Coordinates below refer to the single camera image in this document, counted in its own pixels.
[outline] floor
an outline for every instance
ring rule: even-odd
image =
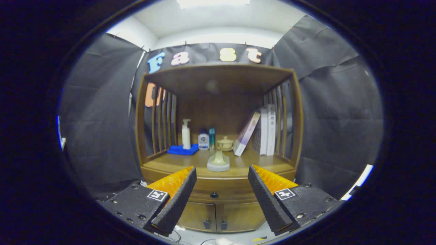
[[[265,222],[255,231],[241,232],[235,234],[207,233],[207,232],[199,232],[199,231],[193,231],[188,229],[186,229],[185,231],[177,231],[177,232],[181,236],[180,244],[182,245],[200,245],[202,242],[204,242],[202,245],[211,245],[213,244],[215,239],[221,237],[225,237],[241,245],[255,245],[255,244],[273,240],[277,237],[287,234],[287,232],[285,232],[281,235],[275,236],[274,233],[269,229],[267,222]],[[253,241],[253,239],[265,238],[265,237],[266,239]],[[173,233],[169,235],[169,238],[175,241],[179,239],[175,231],[173,231]]]

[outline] white ceiling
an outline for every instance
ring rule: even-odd
[[[250,0],[249,5],[198,6],[184,10],[177,0],[162,0],[134,17],[157,38],[162,38],[209,27],[249,27],[284,34],[304,15],[279,0]]]

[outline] letter a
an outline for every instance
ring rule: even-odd
[[[171,65],[180,65],[180,64],[186,64],[189,61],[188,58],[188,52],[180,52],[173,56],[173,60],[171,61]]]

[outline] cabinet door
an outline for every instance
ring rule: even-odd
[[[204,222],[206,220],[209,222],[209,229],[205,227]],[[180,216],[179,224],[188,229],[217,232],[215,205],[187,202],[182,216]]]
[[[257,229],[265,222],[258,202],[244,204],[217,204],[217,232],[241,232]],[[227,229],[221,229],[225,221]]]

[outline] cabinet knob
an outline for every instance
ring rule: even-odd
[[[212,194],[211,194],[211,198],[217,198],[218,197],[218,193],[216,193],[216,192],[212,192]]]
[[[206,221],[204,221],[203,224],[204,224],[204,228],[205,229],[210,229],[211,228],[211,223],[209,222],[208,219],[206,219]]]
[[[223,220],[221,223],[221,230],[227,230],[227,223],[225,222],[225,220]]]

